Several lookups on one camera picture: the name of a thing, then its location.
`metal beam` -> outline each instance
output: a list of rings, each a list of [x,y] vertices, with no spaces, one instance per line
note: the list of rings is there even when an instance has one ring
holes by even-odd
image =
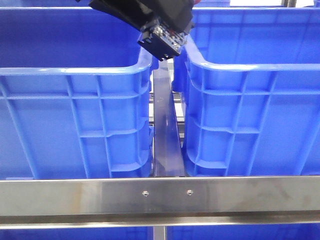
[[[159,62],[153,72],[154,91],[154,176],[185,176],[177,126],[175,101],[168,62]]]
[[[153,227],[153,240],[167,239],[167,228],[165,226]]]
[[[282,0],[281,5],[287,8],[295,8],[296,4],[297,4],[297,0]]]
[[[0,181],[0,228],[310,223],[319,203],[320,176]]]

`metal frame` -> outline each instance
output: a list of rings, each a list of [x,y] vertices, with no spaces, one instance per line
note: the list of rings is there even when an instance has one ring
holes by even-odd
[[[154,73],[154,177],[0,181],[0,229],[320,222],[320,176],[181,177],[166,62]]]
[[[295,8],[297,4],[297,0],[282,0],[281,5],[287,8]]]

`bolt head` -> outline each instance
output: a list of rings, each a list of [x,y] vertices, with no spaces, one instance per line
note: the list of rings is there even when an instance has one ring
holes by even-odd
[[[192,191],[191,189],[189,189],[188,191],[186,191],[186,194],[188,196],[191,196],[192,194],[194,194],[194,191]]]
[[[162,31],[161,27],[157,26],[157,27],[154,29],[154,33],[161,35],[161,34],[163,34],[163,31]]]
[[[143,195],[144,197],[148,197],[148,196],[149,196],[149,192],[148,192],[148,191],[143,191],[143,192],[142,192],[142,195]]]

